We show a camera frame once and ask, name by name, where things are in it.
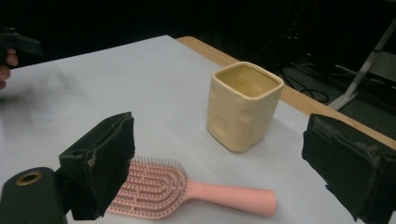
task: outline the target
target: cream ceramic cup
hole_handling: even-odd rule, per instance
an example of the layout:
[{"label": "cream ceramic cup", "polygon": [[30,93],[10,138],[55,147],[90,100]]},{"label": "cream ceramic cup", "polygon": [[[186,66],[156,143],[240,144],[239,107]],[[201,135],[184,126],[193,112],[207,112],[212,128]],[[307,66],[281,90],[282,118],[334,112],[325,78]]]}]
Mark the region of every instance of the cream ceramic cup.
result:
[{"label": "cream ceramic cup", "polygon": [[206,128],[229,150],[246,151],[264,137],[284,85],[253,63],[220,69],[211,79]]}]

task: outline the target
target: hairbrush handle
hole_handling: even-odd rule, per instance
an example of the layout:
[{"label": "hairbrush handle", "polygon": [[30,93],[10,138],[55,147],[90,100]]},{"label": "hairbrush handle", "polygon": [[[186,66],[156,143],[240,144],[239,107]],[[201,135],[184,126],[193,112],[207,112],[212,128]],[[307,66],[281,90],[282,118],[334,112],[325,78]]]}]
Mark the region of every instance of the hairbrush handle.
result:
[{"label": "hairbrush handle", "polygon": [[272,217],[276,212],[276,196],[270,189],[228,187],[189,180],[185,197],[186,200],[200,199],[264,217]]}]

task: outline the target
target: wooden table edge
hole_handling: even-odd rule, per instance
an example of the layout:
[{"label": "wooden table edge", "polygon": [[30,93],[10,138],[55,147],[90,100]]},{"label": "wooden table edge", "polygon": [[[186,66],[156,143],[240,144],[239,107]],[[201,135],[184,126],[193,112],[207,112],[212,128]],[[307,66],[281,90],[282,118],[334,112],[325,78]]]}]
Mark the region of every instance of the wooden table edge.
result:
[{"label": "wooden table edge", "polygon": [[[201,40],[198,40],[193,36],[183,36],[181,38],[178,38],[177,40],[180,43],[184,44],[185,46],[189,47],[190,49],[193,49],[196,52],[200,53],[201,55],[205,56],[207,59],[211,60],[212,62],[219,64],[220,66],[227,66],[229,64],[239,62],[235,58],[225,54],[224,52],[218,49],[215,49],[207,45],[206,43],[202,42]],[[395,140],[365,126],[364,124],[357,122],[352,118],[349,118],[341,114],[340,112],[332,108],[329,108],[326,105],[323,105],[309,98],[308,96],[298,91],[295,91],[289,86],[285,85],[285,88],[283,89],[281,94],[281,100],[286,104],[293,106],[302,113],[306,114],[307,116],[314,113],[314,114],[320,114],[331,118],[339,119],[344,123],[356,128],[357,130],[373,137],[379,142],[385,144],[386,146],[396,149]]]}]

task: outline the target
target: cup rim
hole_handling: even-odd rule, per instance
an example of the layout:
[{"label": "cup rim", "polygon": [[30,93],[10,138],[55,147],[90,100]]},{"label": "cup rim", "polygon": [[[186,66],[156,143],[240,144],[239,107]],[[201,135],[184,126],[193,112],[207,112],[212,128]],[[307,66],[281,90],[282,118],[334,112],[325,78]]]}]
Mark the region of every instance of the cup rim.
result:
[{"label": "cup rim", "polygon": [[[270,78],[272,78],[273,80],[275,80],[279,85],[276,86],[275,88],[272,88],[269,91],[266,91],[263,94],[258,95],[258,96],[247,96],[247,95],[243,94],[242,92],[237,91],[234,88],[230,87],[229,85],[226,85],[223,81],[221,81],[218,78],[219,74],[227,72],[227,71],[230,71],[232,69],[235,69],[236,67],[241,67],[241,66],[250,67],[250,68],[252,68],[252,69],[254,69],[254,70],[256,70],[256,71],[258,71],[260,73],[264,73],[265,75],[267,75]],[[212,75],[212,78],[214,78],[223,87],[225,87],[225,88],[229,89],[230,91],[242,96],[245,99],[249,99],[249,100],[258,100],[258,99],[263,98],[263,97],[265,97],[265,96],[267,96],[267,95],[269,95],[269,94],[271,94],[271,93],[273,93],[275,91],[278,91],[279,89],[282,89],[285,86],[285,82],[283,81],[282,78],[280,78],[280,77],[276,76],[275,74],[273,74],[273,73],[271,73],[271,72],[259,67],[258,65],[254,64],[254,63],[249,63],[249,62],[238,62],[238,63],[233,63],[233,64],[230,64],[228,66],[225,66],[225,67],[221,68],[220,70],[214,72],[213,75]]]}]

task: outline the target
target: hairbrush bristles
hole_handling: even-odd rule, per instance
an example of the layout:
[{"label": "hairbrush bristles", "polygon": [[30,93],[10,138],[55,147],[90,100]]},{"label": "hairbrush bristles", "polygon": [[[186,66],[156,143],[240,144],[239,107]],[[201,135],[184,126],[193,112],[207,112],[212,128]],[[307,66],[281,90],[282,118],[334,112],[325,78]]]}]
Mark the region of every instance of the hairbrush bristles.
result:
[{"label": "hairbrush bristles", "polygon": [[129,175],[107,211],[131,217],[162,219],[184,202],[201,199],[271,217],[275,194],[268,189],[244,189],[197,183],[187,178],[177,161],[135,157]]},{"label": "hairbrush bristles", "polygon": [[177,209],[186,186],[187,176],[179,162],[135,157],[126,182],[107,211],[161,219]]}]

